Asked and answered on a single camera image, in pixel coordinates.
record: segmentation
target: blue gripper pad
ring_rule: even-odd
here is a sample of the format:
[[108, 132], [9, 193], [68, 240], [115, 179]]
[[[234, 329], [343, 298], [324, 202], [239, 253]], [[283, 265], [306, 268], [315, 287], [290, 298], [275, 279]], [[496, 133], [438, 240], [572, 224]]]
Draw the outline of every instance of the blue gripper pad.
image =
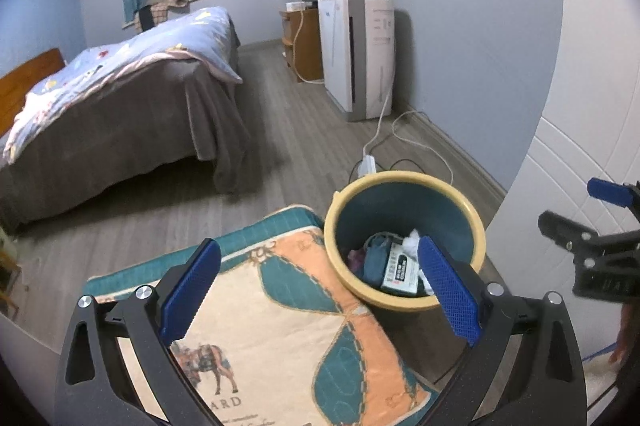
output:
[[418, 262], [455, 335], [474, 346], [482, 335], [476, 300], [428, 236], [422, 237], [418, 244]]
[[587, 183], [587, 191], [594, 199], [615, 204], [621, 208], [629, 208], [634, 203], [634, 196], [629, 188], [602, 179], [591, 179]]
[[182, 275], [160, 311], [159, 335], [164, 346], [181, 340], [220, 272], [220, 246], [212, 240]]

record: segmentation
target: wooden headboard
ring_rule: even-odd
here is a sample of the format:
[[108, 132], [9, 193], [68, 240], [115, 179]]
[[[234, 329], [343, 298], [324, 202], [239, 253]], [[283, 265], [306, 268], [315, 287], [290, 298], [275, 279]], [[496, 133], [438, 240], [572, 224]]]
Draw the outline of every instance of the wooden headboard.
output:
[[60, 50], [51, 49], [21, 64], [0, 79], [0, 136], [11, 130], [24, 98], [38, 82], [65, 67]]

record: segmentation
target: plug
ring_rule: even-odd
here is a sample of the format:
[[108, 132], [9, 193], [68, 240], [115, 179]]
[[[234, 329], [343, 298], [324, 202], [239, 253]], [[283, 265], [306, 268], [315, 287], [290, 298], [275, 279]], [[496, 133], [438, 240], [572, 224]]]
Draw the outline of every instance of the plug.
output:
[[358, 178], [361, 179], [364, 175], [376, 173], [376, 159], [373, 155], [365, 155], [358, 166]]

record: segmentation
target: wooden stool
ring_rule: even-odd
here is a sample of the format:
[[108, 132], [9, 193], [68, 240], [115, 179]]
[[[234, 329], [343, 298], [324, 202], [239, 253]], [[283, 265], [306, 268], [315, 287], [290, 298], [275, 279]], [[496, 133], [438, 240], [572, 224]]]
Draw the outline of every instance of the wooden stool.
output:
[[[20, 274], [20, 266], [15, 263], [15, 260], [9, 256], [7, 253], [4, 252], [4, 250], [0, 249], [0, 265], [6, 269], [11, 276], [13, 276], [15, 274], [15, 279], [17, 279], [18, 275]], [[12, 282], [11, 279], [8, 283], [8, 289], [11, 287]], [[15, 302], [7, 295], [5, 294], [3, 291], [0, 291], [0, 300], [5, 301], [10, 307], [14, 308], [14, 317], [13, 319], [15, 319], [16, 314], [18, 313], [18, 305], [15, 304]]]

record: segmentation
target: white air purifier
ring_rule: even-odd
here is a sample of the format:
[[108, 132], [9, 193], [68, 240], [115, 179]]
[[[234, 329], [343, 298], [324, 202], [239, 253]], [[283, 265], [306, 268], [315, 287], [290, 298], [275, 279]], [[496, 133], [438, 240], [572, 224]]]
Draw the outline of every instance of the white air purifier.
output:
[[[320, 0], [324, 86], [349, 121], [377, 119], [394, 82], [391, 0]], [[391, 95], [385, 115], [391, 113]]]

